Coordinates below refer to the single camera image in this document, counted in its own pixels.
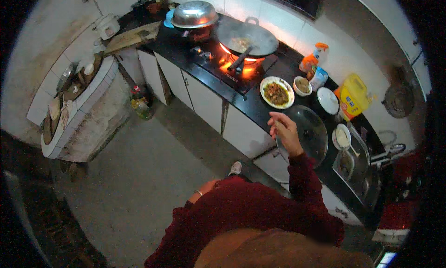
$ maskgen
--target cabinet handle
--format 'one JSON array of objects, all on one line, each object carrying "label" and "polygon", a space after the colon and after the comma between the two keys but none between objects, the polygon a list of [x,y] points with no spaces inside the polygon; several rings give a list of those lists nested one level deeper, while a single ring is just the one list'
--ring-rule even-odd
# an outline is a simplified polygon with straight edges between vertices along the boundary
[{"label": "cabinet handle", "polygon": [[344,210],[339,209],[338,207],[336,207],[336,213],[340,213],[341,215],[344,216],[344,218],[348,218],[348,213],[345,212]]}]

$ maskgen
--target bowl of food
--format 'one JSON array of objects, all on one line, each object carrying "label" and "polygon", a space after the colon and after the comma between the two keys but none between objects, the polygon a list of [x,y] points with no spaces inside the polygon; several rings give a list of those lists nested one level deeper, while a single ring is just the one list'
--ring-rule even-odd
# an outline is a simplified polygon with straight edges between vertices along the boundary
[{"label": "bowl of food", "polygon": [[296,94],[301,97],[310,95],[313,90],[308,80],[302,76],[298,76],[294,79],[293,88],[296,91]]},{"label": "bowl of food", "polygon": [[286,109],[294,103],[293,88],[288,82],[276,76],[262,80],[260,94],[267,104],[276,109]]}]

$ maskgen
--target woman's left hand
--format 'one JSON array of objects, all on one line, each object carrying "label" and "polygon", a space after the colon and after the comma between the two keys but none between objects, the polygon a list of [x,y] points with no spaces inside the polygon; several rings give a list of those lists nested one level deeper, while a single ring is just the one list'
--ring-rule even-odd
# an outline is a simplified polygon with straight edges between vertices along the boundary
[{"label": "woman's left hand", "polygon": [[[200,191],[202,194],[205,194],[205,193],[211,191],[211,190],[215,187],[215,184],[216,184],[218,181],[220,181],[220,180],[214,179],[214,180],[212,180],[212,181],[209,181],[209,182],[204,183],[204,184],[200,187],[199,191]],[[201,195],[200,195],[199,193],[194,193],[194,194],[189,198],[189,202],[191,202],[191,203],[196,203],[197,200],[198,200],[200,197],[201,197]]]}]

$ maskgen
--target plate of stir-fried food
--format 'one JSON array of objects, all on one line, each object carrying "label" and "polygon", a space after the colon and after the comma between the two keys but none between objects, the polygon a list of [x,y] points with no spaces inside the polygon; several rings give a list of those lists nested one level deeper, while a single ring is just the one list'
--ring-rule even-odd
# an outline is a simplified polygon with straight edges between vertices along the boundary
[{"label": "plate of stir-fried food", "polygon": [[286,109],[294,103],[294,91],[287,81],[276,77],[266,77],[260,83],[260,94],[270,106]]}]

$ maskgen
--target rice cooker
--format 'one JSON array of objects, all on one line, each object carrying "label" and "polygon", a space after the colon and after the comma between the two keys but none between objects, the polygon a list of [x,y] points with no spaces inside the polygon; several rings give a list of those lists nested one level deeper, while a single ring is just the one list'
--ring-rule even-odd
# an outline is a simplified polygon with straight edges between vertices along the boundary
[{"label": "rice cooker", "polygon": [[99,18],[95,21],[95,25],[96,27],[93,28],[93,31],[97,30],[103,40],[108,40],[121,28],[117,16],[113,13],[109,13],[108,15]]}]

